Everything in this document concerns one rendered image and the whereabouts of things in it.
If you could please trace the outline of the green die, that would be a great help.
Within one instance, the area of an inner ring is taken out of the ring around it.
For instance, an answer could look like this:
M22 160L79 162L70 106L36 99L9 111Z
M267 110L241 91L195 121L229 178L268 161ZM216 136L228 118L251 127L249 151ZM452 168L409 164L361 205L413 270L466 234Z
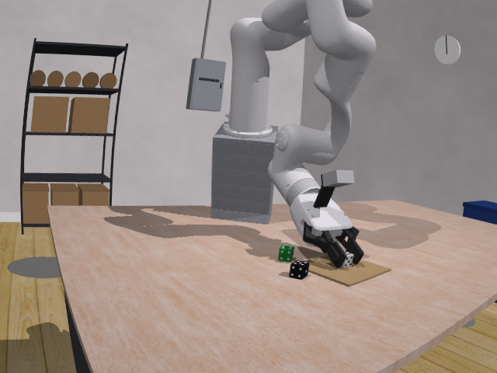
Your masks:
M294 255L293 246L281 246L279 251L279 261L291 262Z

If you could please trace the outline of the black die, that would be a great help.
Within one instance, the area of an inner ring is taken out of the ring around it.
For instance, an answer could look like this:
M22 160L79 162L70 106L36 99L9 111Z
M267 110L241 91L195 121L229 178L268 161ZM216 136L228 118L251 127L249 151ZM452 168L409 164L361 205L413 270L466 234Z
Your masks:
M304 279L308 275L309 263L296 260L290 265L289 277Z

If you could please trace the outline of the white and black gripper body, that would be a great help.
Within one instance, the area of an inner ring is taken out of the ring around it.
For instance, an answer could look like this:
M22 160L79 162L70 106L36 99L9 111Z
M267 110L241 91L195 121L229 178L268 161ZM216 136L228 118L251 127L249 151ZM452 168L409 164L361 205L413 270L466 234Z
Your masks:
M342 229L352 228L352 222L332 199L330 199L327 207L314 208L313 205L318 196L318 190L320 190L320 187L313 186L297 195L290 206L293 222L302 238L304 234L303 227L306 222L312 226L313 235L317 236L321 235L322 231L329 231L334 242L340 243L335 237L342 234Z

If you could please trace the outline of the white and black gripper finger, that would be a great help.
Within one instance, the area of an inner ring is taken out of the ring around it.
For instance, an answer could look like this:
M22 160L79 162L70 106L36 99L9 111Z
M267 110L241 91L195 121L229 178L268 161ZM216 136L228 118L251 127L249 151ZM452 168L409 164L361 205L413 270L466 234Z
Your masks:
M356 237L360 231L354 227L342 230L342 234L340 236L336 236L335 238L344 246L346 252L352 253L354 255L353 264L357 265L364 255L363 250L356 242ZM348 237L347 241L344 239L346 236Z
M334 242L329 231L322 231L320 235L312 234L312 226L304 223L303 240L321 249L323 253L327 253L331 261L335 264L336 268L340 268L345 261L347 255L342 247Z

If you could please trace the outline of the tan flat mat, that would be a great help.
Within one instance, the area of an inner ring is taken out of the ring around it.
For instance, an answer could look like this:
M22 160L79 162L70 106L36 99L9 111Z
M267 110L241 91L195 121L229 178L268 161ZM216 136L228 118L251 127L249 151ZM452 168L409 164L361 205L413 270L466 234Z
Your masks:
M367 281L371 278L385 274L391 271L390 268L377 265L375 263L360 260L357 265L347 268L336 268L329 256L304 260L308 262L310 273L324 277L331 281L351 287L355 284Z

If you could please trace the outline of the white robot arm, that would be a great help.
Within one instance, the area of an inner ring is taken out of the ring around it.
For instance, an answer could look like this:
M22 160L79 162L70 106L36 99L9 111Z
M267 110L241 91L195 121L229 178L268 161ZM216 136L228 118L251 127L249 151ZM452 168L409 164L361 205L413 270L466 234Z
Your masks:
M317 48L327 54L314 78L332 107L325 129L283 125L268 166L269 178L289 206L303 190L320 187L313 207L327 207L336 187L354 183L353 170L334 170L321 174L319 186L302 163L331 163L349 137L349 101L375 54L376 41L347 17L365 16L372 4L372 0L275 0L265 7L262 18L240 19L231 28L231 105L223 126L231 136L264 138L273 132L266 124L269 61L265 51L283 50L312 35Z

